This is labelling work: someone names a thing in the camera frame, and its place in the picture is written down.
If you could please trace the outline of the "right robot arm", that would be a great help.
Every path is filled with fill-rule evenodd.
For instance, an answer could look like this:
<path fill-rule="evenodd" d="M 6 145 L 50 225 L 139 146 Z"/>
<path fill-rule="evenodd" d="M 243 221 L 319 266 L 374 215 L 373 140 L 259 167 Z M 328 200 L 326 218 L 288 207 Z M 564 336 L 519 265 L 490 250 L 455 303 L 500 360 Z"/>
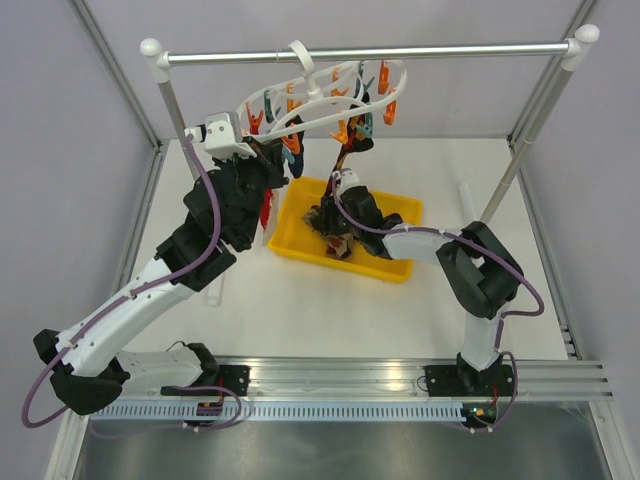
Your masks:
<path fill-rule="evenodd" d="M 373 257 L 441 269 L 466 320 L 454 363 L 424 368 L 431 396 L 514 395 L 516 370 L 499 343 L 524 275 L 487 225 L 474 221 L 458 233 L 412 225 L 398 213 L 382 214 L 365 186 L 337 182 L 321 201 L 317 227 L 349 245 L 361 245 Z"/>

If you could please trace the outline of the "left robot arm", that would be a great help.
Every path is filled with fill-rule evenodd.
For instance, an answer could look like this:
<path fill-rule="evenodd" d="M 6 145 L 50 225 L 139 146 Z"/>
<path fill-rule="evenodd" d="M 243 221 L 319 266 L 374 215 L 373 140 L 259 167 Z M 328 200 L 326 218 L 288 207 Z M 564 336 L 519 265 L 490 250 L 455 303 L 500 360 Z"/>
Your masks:
<path fill-rule="evenodd" d="M 266 194 L 287 185 L 283 145 L 245 137 L 246 158 L 214 159 L 183 202 L 183 224 L 152 259 L 91 317 L 33 339 L 56 397 L 79 415 L 95 413 L 123 394 L 207 395 L 220 367 L 202 343 L 134 353 L 125 346 L 175 305 L 203 290 L 251 248 Z"/>

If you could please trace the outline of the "beige argyle sock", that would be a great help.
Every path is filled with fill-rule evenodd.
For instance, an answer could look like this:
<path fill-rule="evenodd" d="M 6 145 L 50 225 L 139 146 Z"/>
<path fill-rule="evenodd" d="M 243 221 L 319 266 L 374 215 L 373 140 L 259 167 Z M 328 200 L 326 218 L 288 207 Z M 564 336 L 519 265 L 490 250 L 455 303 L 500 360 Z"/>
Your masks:
<path fill-rule="evenodd" d="M 314 221 L 319 218 L 319 212 L 315 209 L 303 215 L 303 222 L 325 243 L 325 254 L 327 257 L 347 261 L 353 255 L 354 237 L 351 233 L 339 235 L 324 234 L 314 225 Z"/>

